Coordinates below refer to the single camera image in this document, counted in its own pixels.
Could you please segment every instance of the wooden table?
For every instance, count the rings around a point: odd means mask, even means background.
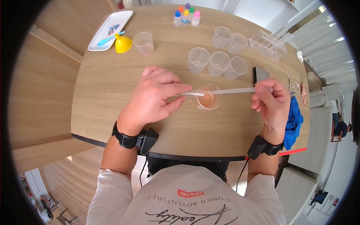
[[[115,46],[107,51],[86,51],[72,103],[71,132],[76,137],[99,141],[95,142],[99,145],[106,143],[114,122],[128,103],[141,72],[148,65],[158,65],[172,71],[194,89],[203,84],[213,84],[220,89],[253,87],[254,67],[263,68],[270,72],[271,77],[288,84],[280,61],[273,61],[250,48],[239,54],[246,61],[248,71],[236,80],[213,77],[208,72],[208,66],[200,74],[191,73],[188,70],[188,54],[192,48],[202,47],[210,54],[219,51],[211,45],[215,27],[225,26],[232,33],[240,33],[246,38],[250,38],[256,30],[265,29],[235,15],[202,7],[196,7],[201,12],[199,27],[175,27],[173,17],[177,7],[152,5],[131,9],[134,14],[124,28],[125,34],[134,38],[142,31],[150,32],[155,45],[155,51],[150,56],[141,56],[135,46],[123,54],[116,53]],[[288,44],[286,48],[288,53],[282,61],[292,81],[301,83],[302,74],[309,93],[304,65],[297,59],[294,48]],[[221,51],[232,57],[226,49]],[[150,152],[153,155],[167,154],[162,156],[167,158],[176,156],[178,159],[184,159],[180,156],[192,156],[209,157],[198,160],[214,160],[214,157],[244,160],[253,139],[263,126],[260,113],[250,108],[251,95],[223,95],[220,106],[212,111],[197,109],[194,99],[188,98],[170,117],[146,126],[160,134]],[[310,100],[307,96],[306,106],[303,106],[300,93],[296,94],[304,123],[291,151],[284,149],[281,154],[306,149],[310,125]]]

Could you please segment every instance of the red label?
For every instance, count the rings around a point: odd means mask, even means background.
[[[195,196],[199,196],[199,195],[203,195],[204,192],[186,192],[183,190],[178,189],[177,190],[177,195],[184,197],[184,198],[191,198],[191,197],[195,197]]]

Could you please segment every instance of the person's right hand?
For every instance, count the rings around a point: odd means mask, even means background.
[[[271,94],[264,86],[272,87]],[[251,108],[261,112],[264,127],[260,136],[273,145],[283,142],[285,126],[289,116],[290,94],[276,78],[262,80],[255,84]]]

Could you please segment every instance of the hand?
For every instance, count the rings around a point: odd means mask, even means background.
[[[273,94],[264,86],[272,87]],[[251,99],[251,108],[261,112],[264,121],[260,136],[273,145],[281,144],[289,116],[289,91],[277,79],[269,78],[255,84],[255,93]]]
[[[119,132],[135,136],[146,124],[165,119],[180,108],[186,97],[170,102],[166,99],[191,89],[191,85],[182,84],[172,72],[158,66],[146,67],[129,103],[119,115]]]

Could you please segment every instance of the blue spoon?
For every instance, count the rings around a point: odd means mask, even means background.
[[[111,36],[111,37],[109,37],[109,38],[106,38],[106,39],[104,39],[104,40],[102,40],[102,41],[99,41],[98,46],[104,45],[105,43],[107,43],[108,41],[110,41],[111,39],[113,39],[114,37],[115,37],[115,35],[113,35],[113,36]]]

